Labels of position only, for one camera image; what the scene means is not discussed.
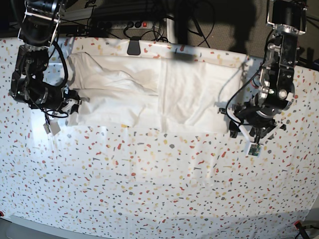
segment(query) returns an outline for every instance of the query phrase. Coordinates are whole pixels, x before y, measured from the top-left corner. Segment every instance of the speckled tablecloth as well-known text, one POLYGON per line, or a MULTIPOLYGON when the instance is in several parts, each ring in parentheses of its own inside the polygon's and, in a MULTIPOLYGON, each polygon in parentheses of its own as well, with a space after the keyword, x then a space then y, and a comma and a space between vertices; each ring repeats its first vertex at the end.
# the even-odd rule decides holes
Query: speckled tablecloth
MULTIPOLYGON (((60 41, 66 55, 126 55, 127 40, 60 41)), ((318 195, 319 73, 296 67, 287 124, 260 158, 245 140, 153 129, 65 127, 8 96, 20 42, 0 41, 0 211, 61 229, 110 238, 282 238, 294 236, 318 195)), ((141 41, 142 57, 244 67, 261 60, 206 48, 141 41)), ((46 79, 59 79, 56 56, 46 79)), ((254 87, 246 89, 248 99, 254 87)))

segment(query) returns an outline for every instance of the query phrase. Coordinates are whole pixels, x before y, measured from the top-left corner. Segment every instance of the power strip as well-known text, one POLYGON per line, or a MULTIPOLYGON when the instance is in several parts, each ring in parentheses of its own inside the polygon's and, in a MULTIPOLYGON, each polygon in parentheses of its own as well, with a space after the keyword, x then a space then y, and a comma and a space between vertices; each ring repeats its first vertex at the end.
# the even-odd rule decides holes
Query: power strip
MULTIPOLYGON (((112 24, 112 27, 109 29, 125 29, 128 25, 129 21, 103 21, 106 25, 112 24)), ((132 21, 134 23, 134 27, 131 29, 145 29, 145 30, 150 30, 153 28, 153 22, 152 21, 143 21, 142 26, 139 28, 135 27, 135 23, 140 22, 140 21, 132 21)))

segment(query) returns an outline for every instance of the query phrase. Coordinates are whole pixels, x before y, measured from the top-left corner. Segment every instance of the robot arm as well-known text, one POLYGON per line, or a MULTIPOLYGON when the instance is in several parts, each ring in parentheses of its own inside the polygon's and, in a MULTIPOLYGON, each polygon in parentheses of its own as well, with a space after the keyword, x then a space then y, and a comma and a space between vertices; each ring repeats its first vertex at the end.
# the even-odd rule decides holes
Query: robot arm
MULTIPOLYGON (((11 3, 15 10, 14 0, 11 3)), ((80 104, 80 99, 76 92, 66 88, 66 62, 59 45, 54 41, 65 0, 26 0, 25 6, 23 20, 18 19, 19 14, 15 13, 20 25, 18 37, 24 45, 19 48, 9 93, 17 102, 27 103, 32 109, 41 109, 46 115, 49 111, 67 115, 62 109, 70 100, 80 104), (58 51, 65 72, 64 80, 58 86, 43 81, 43 72, 49 64, 48 48, 51 45, 58 51)))
POLYGON ((246 152, 254 156, 259 156, 263 139, 268 139, 272 130, 277 127, 274 116, 288 110, 294 101, 293 79, 297 63, 298 35, 306 31, 305 0, 272 1, 273 22, 269 21, 268 0, 267 25, 271 26, 273 31, 266 42, 264 61, 259 71, 242 87, 243 89, 247 86, 261 71, 259 92, 244 105, 234 105, 233 111, 229 112, 228 106, 235 98, 234 95, 226 109, 220 109, 221 113, 231 119, 231 137, 236 138, 237 134, 242 132, 248 141, 246 152), (245 125, 252 127, 249 133, 245 125))

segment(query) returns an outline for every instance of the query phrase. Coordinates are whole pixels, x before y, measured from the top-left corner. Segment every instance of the folded white fabric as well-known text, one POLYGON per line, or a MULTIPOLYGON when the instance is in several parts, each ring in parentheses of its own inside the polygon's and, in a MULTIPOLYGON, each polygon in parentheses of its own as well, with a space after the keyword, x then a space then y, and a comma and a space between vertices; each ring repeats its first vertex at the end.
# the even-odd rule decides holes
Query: folded white fabric
POLYGON ((205 62, 71 54, 69 85, 84 98, 68 125, 227 131, 219 107, 239 89, 242 71, 205 62))

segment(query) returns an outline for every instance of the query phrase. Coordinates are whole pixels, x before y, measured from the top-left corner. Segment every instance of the white towel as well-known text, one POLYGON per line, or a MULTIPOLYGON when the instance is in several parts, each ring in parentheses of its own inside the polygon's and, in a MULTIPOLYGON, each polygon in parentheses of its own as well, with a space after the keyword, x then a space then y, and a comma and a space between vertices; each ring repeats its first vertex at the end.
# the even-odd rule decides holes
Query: white towel
POLYGON ((227 132, 220 107, 239 89, 242 71, 205 62, 71 54, 69 85, 84 98, 68 125, 227 132))

